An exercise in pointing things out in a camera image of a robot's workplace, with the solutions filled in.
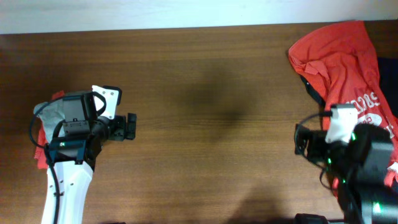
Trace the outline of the light blue t-shirt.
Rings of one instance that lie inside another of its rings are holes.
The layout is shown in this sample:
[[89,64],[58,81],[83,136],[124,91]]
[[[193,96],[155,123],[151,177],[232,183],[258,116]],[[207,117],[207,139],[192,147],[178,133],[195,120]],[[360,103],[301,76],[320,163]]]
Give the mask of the light blue t-shirt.
[[63,101],[57,100],[46,106],[38,115],[44,128],[45,139],[51,142],[54,130],[59,122],[65,119]]

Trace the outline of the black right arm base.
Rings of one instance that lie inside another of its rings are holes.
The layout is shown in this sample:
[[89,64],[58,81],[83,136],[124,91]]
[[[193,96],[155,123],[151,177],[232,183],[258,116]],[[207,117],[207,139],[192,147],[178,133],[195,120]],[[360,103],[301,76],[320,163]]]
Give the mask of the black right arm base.
[[344,220],[328,220],[321,215],[298,213],[294,217],[294,224],[345,224]]

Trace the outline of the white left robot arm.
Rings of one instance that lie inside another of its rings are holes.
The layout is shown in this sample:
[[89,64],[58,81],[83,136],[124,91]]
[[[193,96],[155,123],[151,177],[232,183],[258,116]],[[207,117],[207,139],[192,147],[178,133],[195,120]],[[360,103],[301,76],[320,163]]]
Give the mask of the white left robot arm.
[[44,144],[47,194],[42,223],[81,223],[96,158],[106,141],[134,140],[137,116],[116,114],[118,88],[61,96],[65,117]]

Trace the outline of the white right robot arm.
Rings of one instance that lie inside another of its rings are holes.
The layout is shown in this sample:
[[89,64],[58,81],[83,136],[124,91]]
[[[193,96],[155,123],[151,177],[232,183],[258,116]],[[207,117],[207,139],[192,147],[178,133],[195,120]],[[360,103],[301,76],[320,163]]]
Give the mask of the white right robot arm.
[[389,133],[371,124],[355,126],[349,142],[327,143],[325,131],[295,128],[295,153],[338,179],[332,189],[345,223],[397,223],[397,192],[384,179],[394,146]]

